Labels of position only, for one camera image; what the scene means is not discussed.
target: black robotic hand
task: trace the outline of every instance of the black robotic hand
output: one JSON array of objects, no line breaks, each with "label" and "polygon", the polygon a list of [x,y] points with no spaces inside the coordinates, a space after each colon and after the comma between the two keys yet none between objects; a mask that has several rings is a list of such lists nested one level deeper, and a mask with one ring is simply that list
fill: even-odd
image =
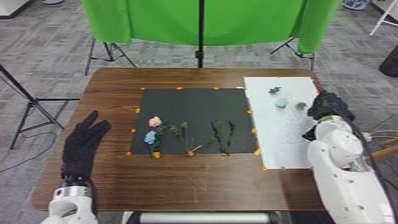
[{"label": "black robotic hand", "polygon": [[307,110],[307,116],[317,121],[321,117],[328,115],[339,115],[349,120],[355,119],[355,115],[348,110],[348,105],[337,95],[328,93],[325,90],[314,98],[312,107]]},{"label": "black robotic hand", "polygon": [[78,123],[70,135],[65,138],[63,154],[62,154],[62,178],[78,176],[90,178],[94,165],[95,149],[102,136],[111,128],[108,121],[101,121],[95,125],[97,111],[92,111],[83,122]]}]

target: black mat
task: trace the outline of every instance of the black mat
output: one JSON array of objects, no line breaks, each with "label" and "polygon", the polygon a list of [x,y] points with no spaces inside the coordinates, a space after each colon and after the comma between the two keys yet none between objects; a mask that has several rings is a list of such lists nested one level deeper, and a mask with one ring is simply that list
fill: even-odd
[{"label": "black mat", "polygon": [[[214,138],[209,121],[221,122],[221,139],[229,136],[229,122],[236,125],[227,153],[252,153],[257,148],[255,135],[252,134],[252,119],[246,114],[248,104],[241,89],[149,89],[142,93],[140,114],[134,125],[131,153],[149,153],[143,143],[145,133],[152,130],[147,125],[149,118],[158,116],[166,120],[166,126],[188,122],[188,133],[193,146]],[[179,138],[166,127],[161,154],[182,154],[184,148]],[[195,154],[220,153],[218,142],[213,141]]]}]

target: tripod stand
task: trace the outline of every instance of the tripod stand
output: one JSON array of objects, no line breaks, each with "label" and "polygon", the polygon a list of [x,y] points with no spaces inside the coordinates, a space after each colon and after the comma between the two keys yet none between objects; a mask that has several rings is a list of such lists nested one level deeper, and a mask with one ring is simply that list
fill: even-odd
[{"label": "tripod stand", "polygon": [[[74,101],[74,100],[79,100],[79,99],[67,99],[67,98],[40,99],[40,98],[33,98],[30,93],[28,93],[28,91],[26,91],[26,89],[22,88],[19,82],[15,81],[15,79],[14,79],[10,73],[5,70],[1,65],[0,65],[0,72],[3,73],[3,76],[5,76],[5,78],[0,77],[3,82],[5,82],[5,84],[14,89],[14,91],[17,92],[21,97],[28,100],[28,104],[26,104],[26,108],[24,108],[24,112],[22,112],[22,117],[21,117],[21,122],[19,122],[17,130],[15,130],[15,134],[14,134],[14,139],[12,139],[12,143],[10,143],[10,148],[8,148],[8,149],[14,149],[15,140],[17,140],[17,137],[19,137],[22,132],[33,130],[35,128],[38,128],[38,127],[42,127],[42,126],[46,126],[49,124],[54,124],[63,129],[63,126],[60,125],[56,119],[58,119],[58,116],[60,116],[60,113],[63,111],[63,108],[65,108],[65,105],[67,105],[69,101]],[[51,116],[51,114],[47,113],[46,109],[40,106],[40,102],[47,102],[47,101],[54,101],[54,102],[63,101],[63,104],[60,106],[60,109],[56,111],[54,116]],[[26,118],[28,118],[28,115],[30,115],[30,111],[31,111],[33,108],[38,110],[38,112],[44,115],[47,121],[44,123],[26,127],[26,128],[22,128],[24,127]]]},{"label": "tripod stand", "polygon": [[314,70],[314,53],[310,54],[310,56],[307,57],[307,56],[303,56],[303,54],[301,53],[298,53],[296,52],[296,50],[293,49],[293,47],[289,46],[289,42],[294,40],[296,38],[294,37],[291,37],[289,38],[289,40],[285,41],[285,43],[277,47],[277,49],[269,52],[269,54],[273,54],[278,50],[280,50],[280,48],[285,46],[287,48],[289,48],[289,50],[293,51],[293,53],[294,53],[294,56],[298,57],[298,58],[305,58],[305,59],[309,59],[309,61],[310,61],[310,71]]},{"label": "tripod stand", "polygon": [[[129,62],[129,64],[131,64],[133,67],[136,68],[136,65],[133,64],[133,61],[131,61],[131,59],[129,59],[129,57],[127,57],[127,55],[126,55],[126,53],[124,53],[124,51],[122,51],[118,45],[117,45],[115,43],[106,43],[106,42],[102,42],[102,47],[104,47],[104,54],[106,54],[108,58],[101,58],[101,56],[102,56],[104,54],[102,54],[99,57],[94,57],[94,56],[92,56],[92,54],[94,54],[94,48],[95,48],[95,38],[92,38],[92,42],[90,42],[90,53],[88,53],[88,61],[86,61],[86,65],[85,65],[85,76],[88,75],[90,61],[92,61],[92,60],[102,60],[102,61],[106,61],[106,62],[115,62],[115,60],[117,60],[120,57],[124,57],[126,60],[127,60],[127,62]],[[113,57],[113,52],[111,52],[111,50],[117,50],[117,51],[118,51],[120,56]]]}]

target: wooden table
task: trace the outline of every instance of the wooden table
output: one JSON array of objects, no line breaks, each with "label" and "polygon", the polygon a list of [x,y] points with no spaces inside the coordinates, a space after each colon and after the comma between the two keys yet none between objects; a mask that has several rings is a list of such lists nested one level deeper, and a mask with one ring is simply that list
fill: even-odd
[{"label": "wooden table", "polygon": [[262,170],[261,156],[232,154],[127,156],[140,88],[243,86],[243,76],[312,77],[298,69],[129,69],[94,73],[56,153],[33,193],[44,210],[60,184],[63,137],[92,110],[111,123],[95,154],[92,179],[102,211],[264,211],[323,210],[310,170]]}]

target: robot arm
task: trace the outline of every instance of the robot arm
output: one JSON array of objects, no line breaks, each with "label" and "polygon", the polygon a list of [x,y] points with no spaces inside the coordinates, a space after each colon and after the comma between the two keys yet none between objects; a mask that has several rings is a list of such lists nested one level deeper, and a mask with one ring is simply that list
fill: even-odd
[{"label": "robot arm", "polygon": [[110,123],[101,121],[92,125],[95,118],[97,112],[94,111],[65,138],[60,175],[63,183],[53,192],[53,200],[47,205],[49,216],[42,224],[97,224],[95,188],[90,172],[95,149],[110,130]]},{"label": "robot arm", "polygon": [[394,215],[374,171],[362,160],[355,119],[337,96],[319,93],[309,116],[317,121],[303,138],[321,202],[335,224],[392,224]]}]

